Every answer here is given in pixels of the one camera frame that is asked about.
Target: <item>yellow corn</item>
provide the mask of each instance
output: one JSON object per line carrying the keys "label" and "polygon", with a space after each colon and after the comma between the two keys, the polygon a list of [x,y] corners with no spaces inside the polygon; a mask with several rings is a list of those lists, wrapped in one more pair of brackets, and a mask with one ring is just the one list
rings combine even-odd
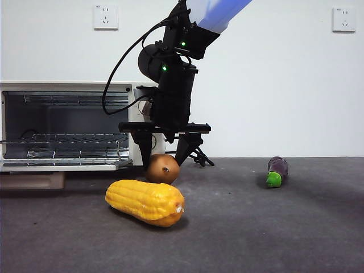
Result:
{"label": "yellow corn", "polygon": [[107,189],[105,201],[114,209],[155,226],[171,226],[184,212],[184,197],[180,191],[163,183],[116,181]]}

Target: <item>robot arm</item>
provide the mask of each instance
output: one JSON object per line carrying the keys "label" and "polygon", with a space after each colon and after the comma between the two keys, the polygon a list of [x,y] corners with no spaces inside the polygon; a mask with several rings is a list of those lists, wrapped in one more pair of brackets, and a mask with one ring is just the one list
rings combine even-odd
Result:
{"label": "robot arm", "polygon": [[[140,71],[159,84],[153,95],[151,120],[178,131],[188,124],[191,91],[206,48],[251,0],[179,0],[167,21],[163,41],[148,45],[138,59]],[[182,61],[185,56],[189,63]]]}
{"label": "robot arm", "polygon": [[[138,40],[143,41],[138,57],[139,69],[158,83],[157,88],[139,87],[145,92],[142,97],[149,97],[151,102],[151,122],[121,122],[119,129],[130,132],[134,142],[139,145],[145,169],[151,154],[152,133],[163,133],[170,143],[174,141],[175,134],[180,133],[175,156],[179,165],[203,143],[201,133],[208,133],[210,126],[188,123],[193,80],[198,73],[191,58],[202,59],[206,48],[227,28],[231,18],[250,2],[178,0],[170,15]],[[163,40],[144,47],[147,35],[161,26],[166,27]]]}

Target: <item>oven rack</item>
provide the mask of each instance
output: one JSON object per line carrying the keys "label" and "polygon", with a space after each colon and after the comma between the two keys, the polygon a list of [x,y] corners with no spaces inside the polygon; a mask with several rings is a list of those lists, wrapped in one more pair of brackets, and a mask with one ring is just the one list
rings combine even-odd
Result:
{"label": "oven rack", "polygon": [[2,168],[27,167],[29,171],[55,170],[77,171],[77,166],[83,166],[84,171],[96,171],[93,166],[101,166],[100,170],[117,170],[130,164],[128,148],[92,148],[92,149],[48,149],[32,148],[24,159],[7,159],[0,164]]}
{"label": "oven rack", "polygon": [[122,160],[129,158],[128,148],[87,148],[87,149],[51,149],[31,148],[27,152],[27,159],[51,160],[86,160],[106,161]]}
{"label": "oven rack", "polygon": [[2,140],[1,144],[49,144],[49,143],[89,143],[107,144],[121,143],[128,140],[127,133],[108,133],[108,134],[53,134],[36,133],[30,137],[21,137],[13,140]]}
{"label": "oven rack", "polygon": [[[56,106],[101,106],[101,97],[96,96],[31,96],[24,95],[25,104]],[[107,97],[105,105],[123,107],[128,105],[127,95]]]}
{"label": "oven rack", "polygon": [[[72,91],[13,91],[5,92],[10,96],[22,96],[28,105],[55,106],[98,106],[102,105],[103,92]],[[123,107],[129,104],[128,92],[110,91],[105,98],[108,107]]]}

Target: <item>black cable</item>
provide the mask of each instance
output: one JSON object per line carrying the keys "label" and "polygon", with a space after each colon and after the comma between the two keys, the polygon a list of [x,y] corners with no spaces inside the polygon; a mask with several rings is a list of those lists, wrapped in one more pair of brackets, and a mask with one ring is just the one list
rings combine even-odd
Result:
{"label": "black cable", "polygon": [[102,94],[102,109],[104,110],[104,112],[107,114],[107,115],[113,115],[113,114],[116,114],[116,113],[119,113],[120,111],[124,111],[126,109],[128,109],[129,107],[133,106],[137,101],[141,100],[143,97],[146,97],[146,95],[143,95],[141,97],[139,97],[137,100],[135,100],[132,104],[122,108],[122,109],[119,109],[119,110],[116,110],[116,111],[112,111],[112,112],[109,112],[107,109],[106,109],[106,105],[105,105],[105,98],[106,98],[106,94],[107,94],[107,90],[109,89],[109,86],[110,86],[110,83],[111,83],[111,80],[113,79],[114,77],[114,74],[116,72],[116,70],[119,68],[119,66],[121,65],[121,63],[124,61],[125,57],[130,53],[130,51],[137,45],[139,44],[141,41],[145,41],[145,38],[152,32],[154,31],[155,29],[161,27],[161,26],[164,26],[164,25],[160,25],[160,24],[163,24],[165,23],[166,21],[180,15],[180,14],[183,14],[183,13],[190,13],[191,10],[183,10],[183,11],[179,11],[177,13],[174,13],[170,16],[168,16],[167,18],[165,18],[164,20],[162,20],[161,22],[159,22],[158,24],[156,24],[155,26],[153,26],[148,32],[146,32],[142,37],[140,37],[134,44],[132,44],[131,47],[128,48],[128,50],[123,54],[123,56],[120,58],[119,62],[117,62],[116,66],[114,67],[113,71],[111,72],[110,76],[109,76],[109,79],[107,80],[107,83],[105,85],[105,88],[104,88],[104,92]]}
{"label": "black cable", "polygon": [[104,89],[104,93],[102,94],[102,109],[104,110],[104,112],[107,114],[107,115],[112,115],[112,114],[115,114],[115,113],[118,113],[120,111],[124,111],[124,108],[122,109],[119,109],[119,110],[116,110],[116,111],[112,111],[112,112],[109,112],[107,109],[106,109],[106,106],[105,106],[105,98],[106,98],[106,93],[107,93],[107,90],[109,88],[109,85],[111,83],[111,80],[113,79],[114,77],[114,74],[116,72],[116,70],[119,68],[119,66],[121,65],[121,62],[124,61],[125,57],[129,54],[129,52],[137,45],[140,43],[141,40],[143,40],[143,37],[140,37],[134,44],[132,44],[131,47],[129,47],[129,49],[124,53],[124,55],[121,57],[121,59],[119,60],[119,62],[116,64],[116,66],[114,67],[113,71],[111,72],[110,74],[110,77],[109,79],[107,80],[107,83],[105,85],[105,89]]}

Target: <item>white wall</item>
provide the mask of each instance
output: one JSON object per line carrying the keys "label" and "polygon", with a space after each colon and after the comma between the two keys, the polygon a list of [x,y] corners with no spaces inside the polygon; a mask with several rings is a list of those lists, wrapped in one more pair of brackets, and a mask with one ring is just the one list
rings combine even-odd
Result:
{"label": "white wall", "polygon": [[[172,0],[1,0],[1,79],[106,81]],[[119,4],[119,31],[94,31],[92,5]],[[332,7],[357,32],[331,32]],[[253,0],[195,61],[192,122],[208,156],[364,156],[364,2]],[[161,39],[163,31],[150,39]],[[132,52],[115,75],[145,81]]]}

